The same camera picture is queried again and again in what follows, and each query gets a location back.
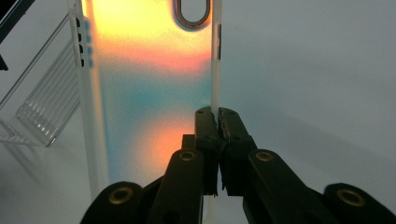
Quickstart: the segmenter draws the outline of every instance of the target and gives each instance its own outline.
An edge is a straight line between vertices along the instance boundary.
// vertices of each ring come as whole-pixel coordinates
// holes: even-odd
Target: white surface
[[[259,147],[313,189],[346,182],[393,213],[395,9],[390,0],[224,1],[221,58],[221,105]],[[0,146],[0,223],[80,221],[90,193],[79,119],[53,148]],[[246,223],[241,201],[220,196],[213,223]]]

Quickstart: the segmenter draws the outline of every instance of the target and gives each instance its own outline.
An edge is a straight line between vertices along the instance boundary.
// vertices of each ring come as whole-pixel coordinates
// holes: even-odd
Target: phone case
[[[219,104],[220,7],[183,0],[69,1],[92,197],[164,174],[194,111]]]

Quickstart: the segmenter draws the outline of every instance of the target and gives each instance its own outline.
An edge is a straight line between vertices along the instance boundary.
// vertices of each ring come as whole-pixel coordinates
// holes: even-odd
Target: clamp jaw
[[[81,223],[202,223],[203,195],[217,195],[218,171],[229,196],[243,197],[249,223],[396,223],[385,206],[347,184],[324,194],[309,187],[273,151],[258,149],[239,115],[210,107],[195,112],[195,134],[165,175],[148,186],[119,182],[104,189]]]

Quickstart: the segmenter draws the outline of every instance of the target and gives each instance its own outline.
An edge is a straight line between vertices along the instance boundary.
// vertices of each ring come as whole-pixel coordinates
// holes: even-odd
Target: iridescent phone case
[[[219,104],[220,7],[183,0],[69,1],[92,196],[164,174],[194,111]]]

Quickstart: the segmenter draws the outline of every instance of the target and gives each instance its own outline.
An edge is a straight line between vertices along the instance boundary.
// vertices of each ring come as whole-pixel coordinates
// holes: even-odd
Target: white background
[[[54,2],[27,16],[59,23]],[[352,184],[396,213],[396,2],[224,0],[222,11],[221,105],[307,186]],[[34,55],[43,38],[32,34],[50,27],[21,24],[32,47],[2,44],[5,60]],[[0,223],[80,221],[90,193],[79,113],[50,148],[0,145]],[[216,201],[213,223],[246,223],[240,199]]]

